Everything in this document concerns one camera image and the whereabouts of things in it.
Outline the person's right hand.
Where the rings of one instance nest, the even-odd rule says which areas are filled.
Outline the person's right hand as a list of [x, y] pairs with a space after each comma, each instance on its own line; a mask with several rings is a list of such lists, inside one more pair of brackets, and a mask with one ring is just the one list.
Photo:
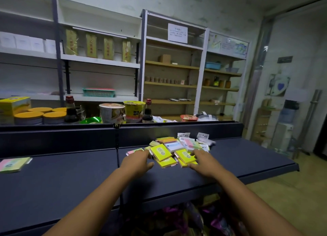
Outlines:
[[194, 156], [197, 163], [202, 165], [202, 171], [196, 171], [202, 176], [219, 181], [228, 174], [227, 170], [207, 151], [194, 150], [191, 156]]

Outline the person's left hand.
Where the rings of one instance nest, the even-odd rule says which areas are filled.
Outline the person's left hand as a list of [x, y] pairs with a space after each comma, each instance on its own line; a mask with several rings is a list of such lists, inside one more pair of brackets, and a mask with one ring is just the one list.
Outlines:
[[120, 169], [130, 178], [136, 179], [147, 172], [145, 162], [148, 162], [148, 159], [151, 159], [149, 150], [137, 150], [123, 159]]

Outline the person's right forearm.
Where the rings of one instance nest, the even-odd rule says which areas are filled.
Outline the person's right forearm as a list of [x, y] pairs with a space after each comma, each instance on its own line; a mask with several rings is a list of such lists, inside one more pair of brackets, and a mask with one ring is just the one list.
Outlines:
[[304, 236], [231, 172], [212, 176], [235, 204], [251, 236]]

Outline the person's left forearm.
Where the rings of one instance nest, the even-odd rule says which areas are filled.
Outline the person's left forearm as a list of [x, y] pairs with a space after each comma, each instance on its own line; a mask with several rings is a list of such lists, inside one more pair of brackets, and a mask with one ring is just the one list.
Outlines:
[[117, 168], [43, 236], [98, 235], [119, 196], [137, 174], [139, 170], [135, 168]]

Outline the pile of colourful notepad packets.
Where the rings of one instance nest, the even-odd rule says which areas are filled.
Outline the pile of colourful notepad packets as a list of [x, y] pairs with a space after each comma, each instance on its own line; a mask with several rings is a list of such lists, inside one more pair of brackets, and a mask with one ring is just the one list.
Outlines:
[[187, 168], [189, 164], [198, 164], [195, 156], [191, 155], [194, 150], [210, 152], [214, 145], [215, 141], [210, 140], [208, 134], [198, 133], [193, 139], [190, 133], [178, 133], [176, 138], [173, 136], [157, 138], [143, 148], [133, 148], [126, 152], [126, 156], [136, 151], [148, 150], [151, 158], [163, 169], [176, 165]]

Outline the dark soy sauce bottle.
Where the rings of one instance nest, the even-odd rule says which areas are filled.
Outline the dark soy sauce bottle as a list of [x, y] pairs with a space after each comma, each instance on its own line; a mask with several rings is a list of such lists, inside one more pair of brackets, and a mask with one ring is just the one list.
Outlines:
[[145, 109], [142, 116], [142, 123], [153, 123], [151, 105], [152, 105], [152, 99], [149, 98], [146, 99]]
[[75, 100], [73, 96], [66, 96], [66, 116], [64, 118], [65, 123], [74, 124], [79, 122], [77, 115]]

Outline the heap of colourful snack bags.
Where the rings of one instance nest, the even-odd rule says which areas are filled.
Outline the heap of colourful snack bags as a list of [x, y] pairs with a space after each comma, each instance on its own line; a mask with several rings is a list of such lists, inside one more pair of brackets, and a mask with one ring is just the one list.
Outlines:
[[130, 217], [128, 236], [250, 236], [226, 193]]

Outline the yellow instant noodle cup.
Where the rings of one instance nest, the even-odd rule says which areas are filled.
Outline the yellow instant noodle cup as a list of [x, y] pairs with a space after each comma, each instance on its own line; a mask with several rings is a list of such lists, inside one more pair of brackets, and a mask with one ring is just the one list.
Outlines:
[[142, 121], [145, 102], [124, 101], [126, 123], [138, 123]]

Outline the white instant noodle cup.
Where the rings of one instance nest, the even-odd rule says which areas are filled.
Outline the white instant noodle cup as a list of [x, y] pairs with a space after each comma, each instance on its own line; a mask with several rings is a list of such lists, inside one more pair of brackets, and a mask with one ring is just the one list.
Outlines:
[[102, 103], [99, 105], [103, 124], [121, 124], [124, 121], [125, 106], [117, 103]]

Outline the small wooden rack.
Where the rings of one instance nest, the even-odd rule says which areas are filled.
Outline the small wooden rack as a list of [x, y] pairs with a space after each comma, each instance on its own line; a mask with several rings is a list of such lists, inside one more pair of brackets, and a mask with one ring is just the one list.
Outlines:
[[271, 137], [266, 135], [268, 123], [272, 113], [277, 111], [279, 111], [279, 109], [272, 104], [271, 98], [263, 99], [261, 107], [258, 108], [256, 113], [251, 133], [251, 141], [261, 145], [262, 143], [268, 143], [268, 141], [271, 140]]

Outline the wooden shelf unit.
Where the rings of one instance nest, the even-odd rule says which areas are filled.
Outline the wooden shelf unit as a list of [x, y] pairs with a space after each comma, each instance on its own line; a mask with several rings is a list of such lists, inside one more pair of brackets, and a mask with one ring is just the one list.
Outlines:
[[[248, 68], [251, 41], [214, 31], [208, 27], [178, 20], [149, 10], [142, 10], [139, 99], [152, 99], [153, 115], [181, 120], [180, 115], [196, 115], [202, 111], [219, 120], [239, 121], [244, 99], [244, 82]], [[188, 43], [168, 41], [168, 23], [188, 27]], [[210, 32], [249, 43], [247, 58], [238, 59], [207, 51]], [[163, 54], [171, 55], [171, 64], [158, 62]], [[205, 69], [206, 62], [220, 62], [220, 70]], [[226, 68], [239, 68], [238, 73]], [[186, 85], [145, 82], [145, 77], [185, 80]], [[231, 88], [214, 87], [213, 80], [231, 81]], [[203, 86], [206, 78], [210, 86]]]

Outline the row of small brown jars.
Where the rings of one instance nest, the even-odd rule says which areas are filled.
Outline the row of small brown jars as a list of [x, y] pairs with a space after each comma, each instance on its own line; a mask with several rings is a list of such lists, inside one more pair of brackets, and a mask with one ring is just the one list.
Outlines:
[[145, 82], [156, 82], [156, 83], [165, 83], [172, 85], [186, 85], [185, 80], [176, 80], [176, 79], [168, 79], [168, 78], [159, 78], [159, 77], [145, 77]]

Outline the dark blue display shelf unit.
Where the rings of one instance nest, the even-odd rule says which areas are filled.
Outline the dark blue display shelf unit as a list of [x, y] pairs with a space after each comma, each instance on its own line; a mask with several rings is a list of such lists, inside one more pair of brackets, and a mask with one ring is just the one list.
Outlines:
[[0, 127], [0, 161], [32, 157], [16, 173], [0, 173], [0, 236], [42, 235], [116, 168], [129, 150], [190, 133], [215, 141], [210, 153], [244, 184], [299, 171], [293, 160], [242, 138], [240, 122]]

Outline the teal plastic basket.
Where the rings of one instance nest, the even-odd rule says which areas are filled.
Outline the teal plastic basket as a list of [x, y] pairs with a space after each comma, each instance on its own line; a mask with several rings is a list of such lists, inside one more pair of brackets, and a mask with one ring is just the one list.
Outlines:
[[84, 97], [115, 97], [115, 89], [111, 88], [83, 88]]

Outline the water dispenser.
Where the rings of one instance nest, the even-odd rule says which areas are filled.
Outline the water dispenser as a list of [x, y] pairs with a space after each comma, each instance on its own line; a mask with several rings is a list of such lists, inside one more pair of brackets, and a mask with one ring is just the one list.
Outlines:
[[294, 118], [300, 103], [297, 101], [285, 100], [283, 108], [276, 123], [271, 141], [271, 147], [280, 153], [287, 152], [292, 139]]

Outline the white metal shelf unit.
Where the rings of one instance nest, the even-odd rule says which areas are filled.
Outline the white metal shelf unit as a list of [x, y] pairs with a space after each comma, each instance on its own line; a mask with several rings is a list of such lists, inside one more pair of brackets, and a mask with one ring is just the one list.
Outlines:
[[[77, 32], [78, 55], [65, 53], [65, 29]], [[0, 31], [56, 42], [56, 54], [0, 45], [0, 99], [30, 97], [32, 106], [138, 100], [141, 19], [74, 0], [0, 0]], [[97, 59], [86, 56], [86, 33], [97, 36]], [[114, 60], [103, 58], [104, 37], [114, 39]], [[131, 42], [131, 63], [122, 41]], [[115, 97], [84, 97], [83, 88], [115, 89]]]

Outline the yellow tall packet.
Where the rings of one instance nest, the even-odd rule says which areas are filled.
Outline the yellow tall packet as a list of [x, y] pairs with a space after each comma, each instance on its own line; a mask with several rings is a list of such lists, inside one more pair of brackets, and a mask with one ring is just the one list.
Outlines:
[[86, 56], [97, 59], [97, 36], [86, 33]]
[[77, 32], [73, 29], [66, 28], [66, 43], [65, 43], [65, 53], [68, 55], [78, 55], [78, 35]]
[[122, 61], [126, 63], [131, 63], [131, 42], [129, 40], [122, 41]]
[[104, 37], [103, 58], [114, 60], [114, 39], [111, 36]]

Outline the metal poles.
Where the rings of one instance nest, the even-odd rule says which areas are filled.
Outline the metal poles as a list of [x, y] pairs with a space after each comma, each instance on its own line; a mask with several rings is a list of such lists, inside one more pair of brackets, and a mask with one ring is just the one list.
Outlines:
[[315, 113], [315, 110], [317, 108], [317, 105], [319, 103], [319, 100], [321, 98], [322, 95], [322, 89], [316, 89], [314, 92], [314, 95], [310, 101], [310, 106], [307, 112], [307, 115], [305, 117], [302, 129], [300, 131], [300, 134], [297, 138], [296, 144], [295, 144], [295, 151], [292, 155], [292, 160], [295, 160], [296, 158], [299, 157], [300, 152], [302, 151], [302, 145], [304, 143], [305, 140], [305, 136], [308, 132], [310, 123], [312, 121], [313, 115]]

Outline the pale printed banner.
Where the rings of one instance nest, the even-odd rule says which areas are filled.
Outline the pale printed banner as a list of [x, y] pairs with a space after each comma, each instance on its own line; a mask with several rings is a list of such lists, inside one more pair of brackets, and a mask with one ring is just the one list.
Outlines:
[[210, 32], [207, 51], [245, 60], [249, 43], [221, 34]]

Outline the white paper notice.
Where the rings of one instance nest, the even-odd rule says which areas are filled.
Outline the white paper notice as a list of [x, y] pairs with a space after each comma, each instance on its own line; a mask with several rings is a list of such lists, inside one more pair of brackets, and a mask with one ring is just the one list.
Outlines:
[[187, 44], [188, 43], [188, 27], [168, 23], [167, 40]]

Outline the pastel pink green notepad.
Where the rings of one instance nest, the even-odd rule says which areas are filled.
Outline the pastel pink green notepad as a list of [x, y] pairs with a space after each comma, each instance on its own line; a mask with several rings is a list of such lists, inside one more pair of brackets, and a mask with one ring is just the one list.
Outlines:
[[26, 164], [29, 164], [33, 158], [12, 158], [0, 161], [0, 173], [14, 173], [19, 172]]

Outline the yellow cardboard box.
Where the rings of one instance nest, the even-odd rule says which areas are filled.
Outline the yellow cardboard box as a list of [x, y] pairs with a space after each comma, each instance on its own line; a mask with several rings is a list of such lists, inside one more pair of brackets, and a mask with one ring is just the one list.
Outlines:
[[31, 108], [30, 97], [9, 97], [0, 100], [0, 125], [14, 125], [14, 116]]

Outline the white box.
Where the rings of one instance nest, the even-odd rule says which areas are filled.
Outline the white box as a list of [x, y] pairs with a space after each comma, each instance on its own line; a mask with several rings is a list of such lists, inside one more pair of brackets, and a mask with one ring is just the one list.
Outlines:
[[14, 34], [16, 48], [22, 50], [31, 50], [30, 37], [25, 35]]
[[49, 54], [56, 54], [56, 42], [55, 40], [46, 39], [44, 40], [45, 52]]
[[44, 40], [36, 37], [29, 37], [31, 50], [36, 52], [45, 52]]
[[0, 31], [0, 45], [4, 48], [17, 48], [14, 34]]

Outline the wall poster with blue heart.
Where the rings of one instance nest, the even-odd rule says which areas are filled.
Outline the wall poster with blue heart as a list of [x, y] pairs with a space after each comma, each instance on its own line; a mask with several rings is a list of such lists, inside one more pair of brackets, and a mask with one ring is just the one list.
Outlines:
[[271, 74], [268, 78], [266, 96], [283, 97], [290, 83], [291, 77], [283, 74]]

